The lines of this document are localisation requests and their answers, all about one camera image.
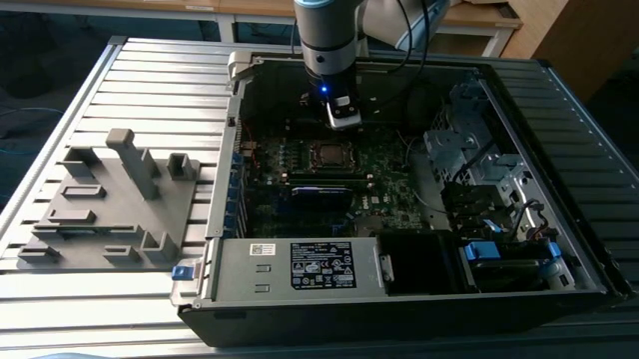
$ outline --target gray fixture plate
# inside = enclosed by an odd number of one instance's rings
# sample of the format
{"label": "gray fixture plate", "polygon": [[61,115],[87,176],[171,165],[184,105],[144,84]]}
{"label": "gray fixture plate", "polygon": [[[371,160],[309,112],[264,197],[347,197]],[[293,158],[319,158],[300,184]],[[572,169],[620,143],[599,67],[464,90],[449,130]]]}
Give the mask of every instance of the gray fixture plate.
{"label": "gray fixture plate", "polygon": [[[177,248],[180,248],[187,227],[191,200],[196,181],[173,181],[168,174],[167,160],[156,160],[160,176],[153,178],[160,195],[155,200],[144,200],[133,181],[121,167],[120,159],[103,159],[91,166],[95,178],[67,176],[61,181],[60,191],[51,201],[49,209],[39,224],[52,224],[47,220],[52,210],[91,209],[96,214],[93,226],[139,225],[151,232],[159,242],[167,232]],[[199,171],[200,163],[192,160],[193,170]],[[64,198],[61,192],[68,186],[100,184],[105,190],[104,198]],[[152,263],[140,251],[141,238],[88,234],[65,239],[47,239],[44,243],[59,253],[55,263],[28,263],[20,260],[20,269],[125,269],[125,270],[165,270],[176,260],[165,263]],[[43,241],[33,237],[27,247],[37,247]],[[140,254],[136,262],[111,263],[104,257],[105,245],[131,245]]]}

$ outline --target barcode sticker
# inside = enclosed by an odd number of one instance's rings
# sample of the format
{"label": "barcode sticker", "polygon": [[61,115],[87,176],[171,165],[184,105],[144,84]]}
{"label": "barcode sticker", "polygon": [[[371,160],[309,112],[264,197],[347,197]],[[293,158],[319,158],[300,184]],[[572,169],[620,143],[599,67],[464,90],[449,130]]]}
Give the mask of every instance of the barcode sticker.
{"label": "barcode sticker", "polygon": [[209,6],[184,6],[187,10],[212,11]]}
{"label": "barcode sticker", "polygon": [[275,256],[276,255],[276,245],[275,244],[251,244],[251,253],[252,256]]}

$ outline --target warning label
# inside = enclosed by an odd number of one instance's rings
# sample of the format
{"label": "warning label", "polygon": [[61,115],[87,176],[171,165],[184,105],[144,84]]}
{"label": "warning label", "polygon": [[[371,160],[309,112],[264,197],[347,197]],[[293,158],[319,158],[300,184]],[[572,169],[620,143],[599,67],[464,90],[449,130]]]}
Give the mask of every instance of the warning label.
{"label": "warning label", "polygon": [[296,290],[356,288],[351,243],[291,243],[291,286]]}

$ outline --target circuit board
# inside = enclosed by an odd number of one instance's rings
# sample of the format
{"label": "circuit board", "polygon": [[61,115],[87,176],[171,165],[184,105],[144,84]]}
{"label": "circuit board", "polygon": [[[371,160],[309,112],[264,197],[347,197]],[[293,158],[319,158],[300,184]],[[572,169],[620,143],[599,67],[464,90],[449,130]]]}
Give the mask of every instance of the circuit board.
{"label": "circuit board", "polygon": [[[248,235],[356,237],[383,228],[427,226],[399,132],[385,126],[361,126],[347,133],[303,128],[281,132],[251,127],[253,133],[244,137]],[[296,191],[308,193],[304,203],[293,202],[291,208],[287,200],[295,200]]]}

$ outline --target wooden table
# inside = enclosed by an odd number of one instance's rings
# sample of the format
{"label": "wooden table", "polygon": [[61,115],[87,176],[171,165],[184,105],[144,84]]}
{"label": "wooden table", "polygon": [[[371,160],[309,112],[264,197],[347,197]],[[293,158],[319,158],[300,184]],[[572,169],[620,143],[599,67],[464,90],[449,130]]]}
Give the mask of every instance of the wooden table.
{"label": "wooden table", "polygon": [[[217,23],[223,42],[235,42],[235,23],[253,22],[265,24],[292,25],[295,11],[292,0],[219,0],[216,6]],[[448,42],[447,49],[453,50],[456,55],[481,55],[499,57],[508,43],[513,30],[521,27],[520,19],[509,19],[501,16],[493,5],[459,4],[448,10],[437,34],[469,35],[483,37],[483,49],[476,54],[464,53],[464,49],[452,49]],[[433,51],[439,46],[435,38]]]}
{"label": "wooden table", "polygon": [[[0,10],[215,21],[220,26],[221,41],[235,43],[237,22],[292,25],[292,1],[0,0]],[[444,49],[443,52],[456,55],[497,57],[513,30],[520,27],[521,20],[503,17],[493,5],[459,4],[448,10],[437,29],[443,36],[435,37],[431,51]]]}

